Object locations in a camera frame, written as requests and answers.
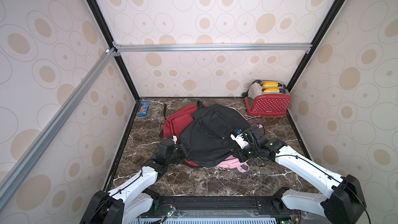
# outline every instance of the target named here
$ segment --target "red backpack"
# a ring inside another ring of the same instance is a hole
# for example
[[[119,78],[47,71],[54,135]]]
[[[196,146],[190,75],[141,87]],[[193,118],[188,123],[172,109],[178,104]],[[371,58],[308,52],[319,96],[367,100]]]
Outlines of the red backpack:
[[[161,131],[159,135],[161,138],[166,138],[170,135],[176,136],[178,138],[180,133],[193,121],[191,114],[196,112],[197,109],[205,107],[201,101],[197,101],[196,104],[183,107],[177,112],[173,113],[170,117],[166,118],[167,105],[164,104],[163,106],[163,116],[165,118],[165,122],[163,123],[163,131]],[[182,163],[191,168],[201,167],[193,161],[184,160]]]

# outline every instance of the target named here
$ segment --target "aluminum rail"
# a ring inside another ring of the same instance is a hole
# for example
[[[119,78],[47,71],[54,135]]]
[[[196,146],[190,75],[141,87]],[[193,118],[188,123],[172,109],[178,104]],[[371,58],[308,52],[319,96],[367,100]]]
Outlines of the aluminum rail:
[[[118,52],[310,50],[311,43],[120,45]]]

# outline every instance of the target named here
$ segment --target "wallpaper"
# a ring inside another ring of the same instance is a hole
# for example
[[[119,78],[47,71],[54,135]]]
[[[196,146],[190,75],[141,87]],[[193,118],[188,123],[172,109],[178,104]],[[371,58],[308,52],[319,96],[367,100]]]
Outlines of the wallpaper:
[[[119,44],[311,42],[334,0],[97,0]]]
[[[0,0],[0,181],[105,45],[84,0]]]
[[[348,0],[292,91],[311,157],[359,179],[372,224],[398,220],[397,51],[398,0]]]
[[[123,52],[141,97],[234,97],[257,79],[286,85],[304,50]]]
[[[104,186],[134,103],[112,60],[0,214],[0,224],[79,223]]]

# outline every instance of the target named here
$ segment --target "ventilation grille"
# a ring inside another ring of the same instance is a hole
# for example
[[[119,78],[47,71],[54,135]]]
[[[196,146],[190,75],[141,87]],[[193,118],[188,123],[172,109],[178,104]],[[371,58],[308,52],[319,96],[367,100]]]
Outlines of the ventilation grille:
[[[145,218],[137,219],[128,224],[151,224],[159,219]],[[166,220],[164,224],[277,224],[275,218],[181,218],[177,220]]]
[[[289,99],[269,99],[259,97],[251,108],[253,112],[284,112],[290,104]]]

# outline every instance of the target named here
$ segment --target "black backpack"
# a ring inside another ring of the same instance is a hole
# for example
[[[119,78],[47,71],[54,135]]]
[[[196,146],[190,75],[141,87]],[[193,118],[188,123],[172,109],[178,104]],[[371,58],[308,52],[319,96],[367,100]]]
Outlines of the black backpack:
[[[231,139],[234,130],[246,130],[250,127],[236,110],[219,104],[203,107],[191,114],[191,122],[180,134],[179,144],[187,150],[186,160],[201,167],[214,167],[239,147]]]

